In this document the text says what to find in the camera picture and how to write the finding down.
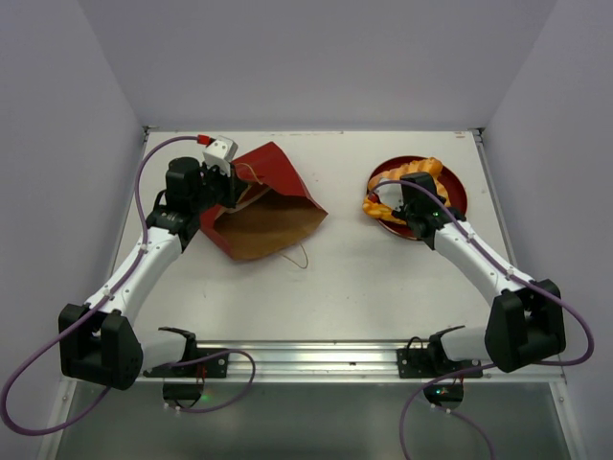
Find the striped orange fake croissant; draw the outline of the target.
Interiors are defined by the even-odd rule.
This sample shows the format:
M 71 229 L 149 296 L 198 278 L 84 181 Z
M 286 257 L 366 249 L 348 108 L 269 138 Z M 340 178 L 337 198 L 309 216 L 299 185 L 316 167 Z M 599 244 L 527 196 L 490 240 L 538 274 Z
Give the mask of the striped orange fake croissant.
M 445 207 L 450 207 L 451 206 L 451 200 L 450 200 L 450 196 L 449 196 L 448 190 L 442 184 L 442 182 L 440 181 L 440 178 L 438 176 L 434 176 L 434 183 L 435 183 L 435 187 L 436 187 L 436 193 L 441 198 L 441 200 L 444 202 L 444 206 Z

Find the red brown paper bag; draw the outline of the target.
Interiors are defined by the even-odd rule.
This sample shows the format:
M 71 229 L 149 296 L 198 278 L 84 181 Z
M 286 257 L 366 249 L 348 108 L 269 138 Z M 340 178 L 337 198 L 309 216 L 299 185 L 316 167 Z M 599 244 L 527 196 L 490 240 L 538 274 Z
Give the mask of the red brown paper bag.
M 200 231 L 230 259 L 250 262 L 303 242 L 328 216 L 284 151 L 268 142 L 233 161 L 247 189 L 235 208 L 200 216 Z

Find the long braided fake bread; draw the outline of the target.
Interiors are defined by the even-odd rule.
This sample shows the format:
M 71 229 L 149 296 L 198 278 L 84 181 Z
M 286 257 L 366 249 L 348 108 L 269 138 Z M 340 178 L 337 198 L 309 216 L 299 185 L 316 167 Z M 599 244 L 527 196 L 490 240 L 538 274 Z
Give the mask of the long braided fake bread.
M 366 195 L 362 203 L 363 212 L 372 219 L 378 219 L 398 225 L 405 225 L 406 221 L 393 216 L 393 209 L 378 199 L 377 195 Z

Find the twisted orange fake bread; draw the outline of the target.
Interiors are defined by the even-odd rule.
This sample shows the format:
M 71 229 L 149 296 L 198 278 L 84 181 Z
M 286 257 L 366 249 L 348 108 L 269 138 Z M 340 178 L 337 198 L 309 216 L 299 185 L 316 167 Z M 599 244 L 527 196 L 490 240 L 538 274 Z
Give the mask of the twisted orange fake bread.
M 377 185 L 381 178 L 398 180 L 404 175 L 410 173 L 429 173 L 435 180 L 437 180 L 442 170 L 443 163 L 437 158 L 430 157 L 421 160 L 414 160 L 376 174 L 369 180 L 368 189 L 371 190 L 375 185 Z

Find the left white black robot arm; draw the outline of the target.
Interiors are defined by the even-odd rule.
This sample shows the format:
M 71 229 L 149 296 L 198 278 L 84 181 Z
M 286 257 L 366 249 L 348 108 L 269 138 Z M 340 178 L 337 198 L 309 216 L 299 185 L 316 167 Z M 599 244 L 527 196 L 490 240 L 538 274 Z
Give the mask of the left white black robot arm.
M 198 367 L 194 333 L 161 327 L 141 338 L 133 326 L 159 279 L 199 231 L 201 214 L 216 206 L 235 207 L 247 185 L 231 162 L 211 155 L 203 162 L 171 160 L 165 180 L 124 262 L 83 305 L 69 304 L 61 311 L 64 376 L 126 390 L 140 374 L 160 366 L 181 377 Z

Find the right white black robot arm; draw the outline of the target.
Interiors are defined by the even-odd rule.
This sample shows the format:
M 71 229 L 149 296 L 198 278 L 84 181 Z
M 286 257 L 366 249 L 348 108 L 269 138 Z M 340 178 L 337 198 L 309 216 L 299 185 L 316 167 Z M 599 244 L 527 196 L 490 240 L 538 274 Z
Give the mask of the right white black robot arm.
M 426 363 L 448 376 L 461 361 L 480 360 L 503 372 L 553 357 L 566 348 L 556 284 L 535 281 L 493 251 L 465 216 L 447 208 L 427 172 L 400 179 L 402 202 L 393 215 L 404 219 L 414 237 L 454 264 L 489 303 L 485 326 L 459 326 L 429 338 Z

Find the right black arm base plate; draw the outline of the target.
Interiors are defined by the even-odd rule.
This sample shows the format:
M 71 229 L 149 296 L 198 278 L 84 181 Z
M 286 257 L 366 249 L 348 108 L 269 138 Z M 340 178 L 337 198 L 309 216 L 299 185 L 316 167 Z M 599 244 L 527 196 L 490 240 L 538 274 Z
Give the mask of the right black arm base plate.
M 452 360 L 443 351 L 441 340 L 412 337 L 396 350 L 397 370 L 401 379 L 437 378 L 461 370 L 478 367 L 480 360 Z

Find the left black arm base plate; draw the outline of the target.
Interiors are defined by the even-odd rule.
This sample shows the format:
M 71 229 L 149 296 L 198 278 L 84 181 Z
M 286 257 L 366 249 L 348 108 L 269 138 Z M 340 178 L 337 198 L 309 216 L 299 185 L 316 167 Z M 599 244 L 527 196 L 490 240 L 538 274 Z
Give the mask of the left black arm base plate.
M 176 366 L 164 364 L 146 370 L 146 378 L 159 379 L 225 379 L 229 353 L 225 348 L 200 348 L 193 346 Z

